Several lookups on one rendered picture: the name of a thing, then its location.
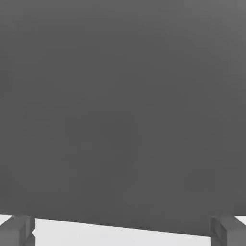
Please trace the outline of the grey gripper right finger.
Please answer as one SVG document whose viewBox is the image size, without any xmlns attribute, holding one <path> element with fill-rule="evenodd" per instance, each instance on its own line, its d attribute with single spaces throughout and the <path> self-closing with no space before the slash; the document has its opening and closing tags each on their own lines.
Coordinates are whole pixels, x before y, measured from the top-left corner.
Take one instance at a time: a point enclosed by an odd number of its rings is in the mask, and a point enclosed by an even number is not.
<svg viewBox="0 0 246 246">
<path fill-rule="evenodd" d="M 234 216 L 212 217 L 211 246 L 246 246 L 246 225 Z"/>
</svg>

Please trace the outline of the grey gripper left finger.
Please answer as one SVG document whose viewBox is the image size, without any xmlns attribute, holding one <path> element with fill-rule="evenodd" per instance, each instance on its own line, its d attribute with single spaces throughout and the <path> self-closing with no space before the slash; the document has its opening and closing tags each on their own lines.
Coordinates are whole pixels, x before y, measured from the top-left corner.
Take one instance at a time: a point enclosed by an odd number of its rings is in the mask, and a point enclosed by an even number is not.
<svg viewBox="0 0 246 246">
<path fill-rule="evenodd" d="M 11 216 L 0 225 L 0 246 L 35 246 L 35 218 Z"/>
</svg>

